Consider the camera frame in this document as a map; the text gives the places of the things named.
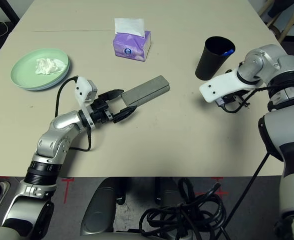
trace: white tissue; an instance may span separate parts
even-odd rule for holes
[[[55,74],[60,73],[66,68],[63,61],[59,59],[39,58],[37,59],[36,74]]]
[[[116,34],[132,34],[145,37],[145,21],[142,18],[115,18]]]

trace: crumpled tissue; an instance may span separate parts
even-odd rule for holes
[[[36,74],[55,74],[60,73],[66,68],[63,61],[59,59],[39,58],[37,59]]]
[[[145,61],[151,45],[151,32],[145,31],[142,18],[115,18],[115,55]]]

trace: blue object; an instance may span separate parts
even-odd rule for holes
[[[234,52],[234,50],[233,50],[233,49],[230,49],[229,51],[223,53],[222,56],[229,56],[229,55],[232,55],[233,52]]]

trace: plate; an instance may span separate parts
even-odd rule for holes
[[[63,61],[67,67],[62,72],[49,75],[36,74],[37,59],[49,58]],[[65,77],[69,69],[69,59],[65,52],[58,48],[42,48],[23,56],[11,70],[12,82],[28,90],[37,91],[39,88],[48,88],[48,85],[58,83]]]

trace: red tape mark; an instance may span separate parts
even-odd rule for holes
[[[213,176],[213,177],[211,177],[211,179],[214,179],[214,180],[216,180],[216,182],[219,182],[219,180],[223,179],[223,177],[222,177],[222,176]],[[196,192],[196,193],[195,193],[196,196],[197,196],[197,195],[201,195],[201,194],[205,194],[205,192]],[[220,186],[220,187],[218,188],[218,191],[216,192],[216,194],[217,194],[218,196],[220,196],[220,198],[222,199],[222,196],[223,196],[223,195],[228,195],[229,192],[227,192],[227,191],[222,191],[222,187]]]
[[[74,182],[75,178],[74,177],[67,177],[62,179],[63,182],[67,182],[66,185],[66,191],[65,191],[65,198],[63,200],[63,204],[67,202],[67,196],[68,196],[68,190],[69,190],[69,182]]]

